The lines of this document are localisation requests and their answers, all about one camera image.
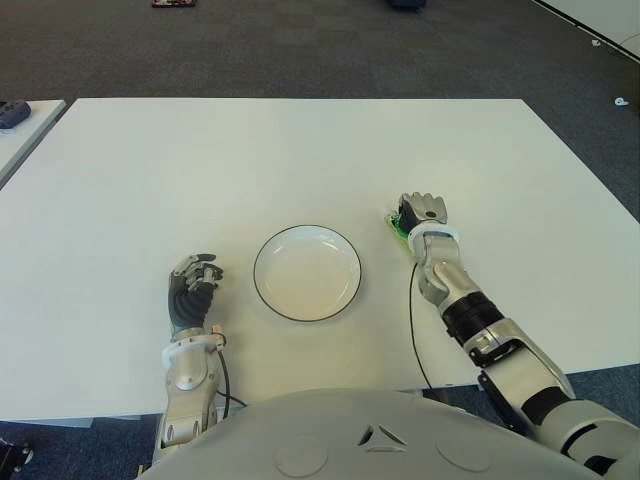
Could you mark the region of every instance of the silver arm segment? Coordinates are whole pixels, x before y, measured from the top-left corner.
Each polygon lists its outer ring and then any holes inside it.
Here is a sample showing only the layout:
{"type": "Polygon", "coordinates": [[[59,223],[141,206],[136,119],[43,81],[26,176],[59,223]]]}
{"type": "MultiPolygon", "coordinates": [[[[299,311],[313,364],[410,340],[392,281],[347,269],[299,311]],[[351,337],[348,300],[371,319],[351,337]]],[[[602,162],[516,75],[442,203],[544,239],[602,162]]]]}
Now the silver arm segment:
{"type": "Polygon", "coordinates": [[[168,404],[156,435],[156,463],[195,439],[217,422],[213,403],[220,384],[219,358],[224,335],[218,327],[210,334],[204,318],[222,270],[215,255],[191,255],[169,277],[169,316],[173,336],[162,353],[167,368],[168,404]]]}
{"type": "Polygon", "coordinates": [[[400,198],[397,225],[409,234],[420,292],[483,368],[478,380],[505,423],[606,478],[637,478],[639,430],[598,404],[576,400],[560,368],[471,280],[457,232],[446,223],[442,198],[400,198]]]}

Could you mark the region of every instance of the white table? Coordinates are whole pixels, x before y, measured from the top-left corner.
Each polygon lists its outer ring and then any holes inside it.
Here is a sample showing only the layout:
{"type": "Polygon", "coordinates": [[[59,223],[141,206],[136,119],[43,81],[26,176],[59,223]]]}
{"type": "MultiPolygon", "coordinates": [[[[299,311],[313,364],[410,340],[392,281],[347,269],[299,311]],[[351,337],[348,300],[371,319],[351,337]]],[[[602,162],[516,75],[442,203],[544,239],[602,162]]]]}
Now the white table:
{"type": "Polygon", "coordinates": [[[0,130],[0,188],[47,134],[66,105],[63,100],[28,103],[29,118],[9,130],[0,130]]]}
{"type": "MultiPolygon", "coordinates": [[[[472,277],[567,372],[639,361],[638,223],[519,100],[77,101],[0,191],[0,418],[162,411],[167,276],[214,252],[208,321],[233,393],[423,385],[409,335],[412,262],[383,215],[445,197],[472,277]],[[339,316],[266,307],[255,255],[297,224],[362,261],[339,316]]],[[[477,370],[414,292],[432,383],[477,370]]]]}

